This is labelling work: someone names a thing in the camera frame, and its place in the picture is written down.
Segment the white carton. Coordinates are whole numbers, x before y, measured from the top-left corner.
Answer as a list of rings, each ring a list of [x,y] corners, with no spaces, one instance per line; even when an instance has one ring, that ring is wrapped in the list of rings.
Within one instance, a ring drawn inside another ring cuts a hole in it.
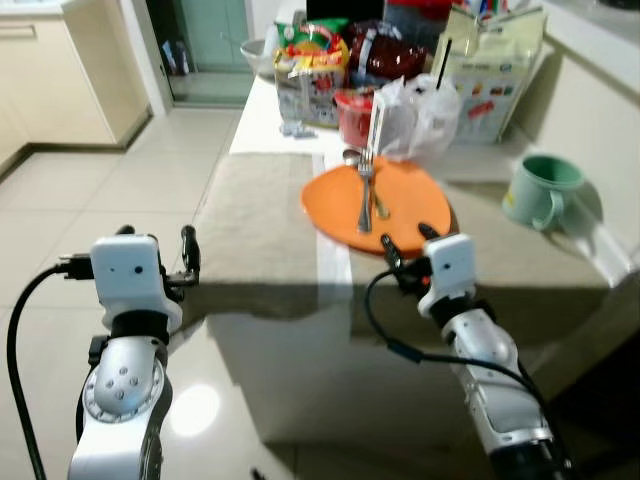
[[[372,92],[372,110],[370,115],[370,132],[367,137],[366,157],[369,163],[381,154],[385,118],[387,118],[387,99],[383,93]]]

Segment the glass door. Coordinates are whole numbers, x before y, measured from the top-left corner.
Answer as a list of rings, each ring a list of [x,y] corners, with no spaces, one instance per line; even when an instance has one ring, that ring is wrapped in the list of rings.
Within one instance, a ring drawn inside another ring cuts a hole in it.
[[[182,108],[239,108],[253,83],[241,54],[244,0],[145,0],[170,97]]]

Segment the beige tablecloth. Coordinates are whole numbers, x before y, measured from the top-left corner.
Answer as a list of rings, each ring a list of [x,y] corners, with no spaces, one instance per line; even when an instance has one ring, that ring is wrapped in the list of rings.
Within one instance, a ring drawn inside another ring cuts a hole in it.
[[[305,155],[237,154],[216,166],[195,228],[204,252],[189,315],[251,314],[300,319],[334,305],[360,312],[362,292],[385,269],[380,256],[355,253],[352,283],[329,287],[319,275],[317,232],[302,210],[314,175]],[[639,279],[604,278],[570,238],[520,227],[500,211],[497,183],[445,183],[461,232],[474,238],[477,294],[511,329],[575,328],[594,317],[631,317]]]

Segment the dark red bag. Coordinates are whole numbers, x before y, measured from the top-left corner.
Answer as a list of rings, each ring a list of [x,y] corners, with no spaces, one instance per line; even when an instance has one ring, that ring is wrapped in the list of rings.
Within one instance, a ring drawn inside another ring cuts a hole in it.
[[[348,24],[342,38],[349,49],[346,69],[351,88],[380,87],[419,76],[433,59],[426,47],[403,40],[402,33],[384,20]]]

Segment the black straw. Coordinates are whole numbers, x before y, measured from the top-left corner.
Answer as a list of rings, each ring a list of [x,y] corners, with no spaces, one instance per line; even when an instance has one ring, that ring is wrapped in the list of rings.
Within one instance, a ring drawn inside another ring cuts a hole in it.
[[[452,44],[452,37],[445,38],[444,50],[436,55],[436,65],[434,67],[436,82],[434,90],[439,90],[439,88],[442,87],[443,79],[445,76],[445,69],[447,69],[449,56],[451,56]]]

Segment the cream cabinet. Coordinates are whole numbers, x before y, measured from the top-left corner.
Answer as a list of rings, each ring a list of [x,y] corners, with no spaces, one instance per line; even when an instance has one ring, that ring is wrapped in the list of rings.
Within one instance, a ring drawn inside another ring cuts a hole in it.
[[[123,147],[151,118],[120,0],[0,0],[0,125],[33,145]]]

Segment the white plastic bag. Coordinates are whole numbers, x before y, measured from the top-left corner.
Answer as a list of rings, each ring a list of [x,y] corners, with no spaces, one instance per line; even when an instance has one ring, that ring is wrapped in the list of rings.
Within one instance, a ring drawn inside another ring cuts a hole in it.
[[[435,76],[401,78],[379,90],[387,99],[381,154],[397,163],[425,165],[443,159],[460,124],[461,97],[451,79],[434,90]]]

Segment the green mug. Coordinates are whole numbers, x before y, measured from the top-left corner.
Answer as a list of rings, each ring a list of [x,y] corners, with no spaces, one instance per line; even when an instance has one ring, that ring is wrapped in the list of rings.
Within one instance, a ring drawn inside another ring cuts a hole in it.
[[[527,155],[509,180],[500,207],[517,224],[548,230],[562,218],[571,197],[585,182],[585,174],[562,157]]]

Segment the yellow red snack bag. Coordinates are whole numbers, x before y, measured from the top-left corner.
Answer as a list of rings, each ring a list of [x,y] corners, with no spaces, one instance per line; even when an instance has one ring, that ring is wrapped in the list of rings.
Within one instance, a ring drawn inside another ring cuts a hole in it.
[[[346,86],[349,47],[346,18],[275,23],[278,46],[271,56],[276,101],[284,122],[337,128],[335,95]]]

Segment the white table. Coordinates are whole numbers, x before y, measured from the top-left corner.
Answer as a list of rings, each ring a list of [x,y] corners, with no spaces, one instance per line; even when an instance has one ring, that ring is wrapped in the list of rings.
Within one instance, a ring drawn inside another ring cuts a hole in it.
[[[280,123],[274,84],[256,79],[225,156],[305,155],[312,160],[312,178],[338,164],[343,147],[338,134],[289,140],[279,132]],[[497,183],[506,191],[527,152],[525,138],[515,134],[499,145],[452,146],[443,159],[424,166],[440,188],[477,182]],[[573,204],[564,229],[548,234],[570,238],[611,282],[628,273],[637,278],[627,252],[599,228],[584,205]],[[319,232],[317,248],[320,278],[333,288],[351,285],[351,259],[362,252],[349,251]],[[265,442],[434,448],[471,433],[461,385],[448,367],[415,365],[393,355],[360,314],[346,307],[334,305],[293,320],[251,314],[189,316],[209,329]],[[639,308],[631,317],[594,317],[575,328],[502,326],[515,338],[541,390],[557,396],[620,347],[637,324]]]

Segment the printed cardboard box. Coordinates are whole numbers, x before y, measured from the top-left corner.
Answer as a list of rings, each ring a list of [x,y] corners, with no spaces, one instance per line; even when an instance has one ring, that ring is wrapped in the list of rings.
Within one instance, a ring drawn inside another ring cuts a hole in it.
[[[541,6],[498,14],[452,6],[436,55],[444,50],[445,38],[452,37],[444,77],[451,79],[462,102],[454,141],[493,145],[502,138],[540,67],[545,26],[547,13]]]

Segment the orange plate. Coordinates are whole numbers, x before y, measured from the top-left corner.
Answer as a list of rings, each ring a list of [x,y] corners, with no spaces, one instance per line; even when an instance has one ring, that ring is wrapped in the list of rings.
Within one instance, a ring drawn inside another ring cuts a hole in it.
[[[420,255],[426,238],[419,224],[440,234],[451,232],[453,215],[448,198],[424,169],[412,163],[392,163],[375,157],[372,192],[387,207],[388,218],[372,215],[369,233],[358,230],[364,182],[353,166],[338,166],[317,175],[300,193],[302,209],[314,227],[352,250],[380,255],[381,236],[388,234],[403,255]]]

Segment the metal fork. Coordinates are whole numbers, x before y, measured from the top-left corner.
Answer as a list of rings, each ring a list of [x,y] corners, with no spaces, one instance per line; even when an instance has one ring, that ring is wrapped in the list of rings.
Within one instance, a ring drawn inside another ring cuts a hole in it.
[[[369,234],[372,232],[372,219],[375,216],[374,188],[372,188],[372,178],[374,178],[375,170],[372,165],[371,157],[364,151],[357,151],[356,168],[360,175],[362,184],[362,212],[358,219],[358,230],[361,233]]]

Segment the metal spoon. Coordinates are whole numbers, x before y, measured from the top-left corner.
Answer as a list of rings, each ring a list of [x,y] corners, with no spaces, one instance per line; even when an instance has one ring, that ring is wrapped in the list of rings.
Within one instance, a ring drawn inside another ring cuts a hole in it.
[[[355,168],[356,170],[357,151],[361,150],[357,150],[357,148],[347,148],[347,150],[344,150],[342,154],[344,161],[346,161],[347,164],[353,166],[353,168]],[[372,198],[372,200],[374,200],[375,202],[375,215],[380,219],[388,219],[390,216],[390,211],[388,207],[380,201],[380,198],[378,197],[378,195],[376,195],[375,189],[374,198]]]

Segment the metal bowl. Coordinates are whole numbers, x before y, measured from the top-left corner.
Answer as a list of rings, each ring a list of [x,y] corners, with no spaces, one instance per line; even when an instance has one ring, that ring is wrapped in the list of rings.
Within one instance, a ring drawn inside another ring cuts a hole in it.
[[[266,82],[275,81],[274,40],[269,38],[253,38],[239,45],[239,52],[256,77]]]

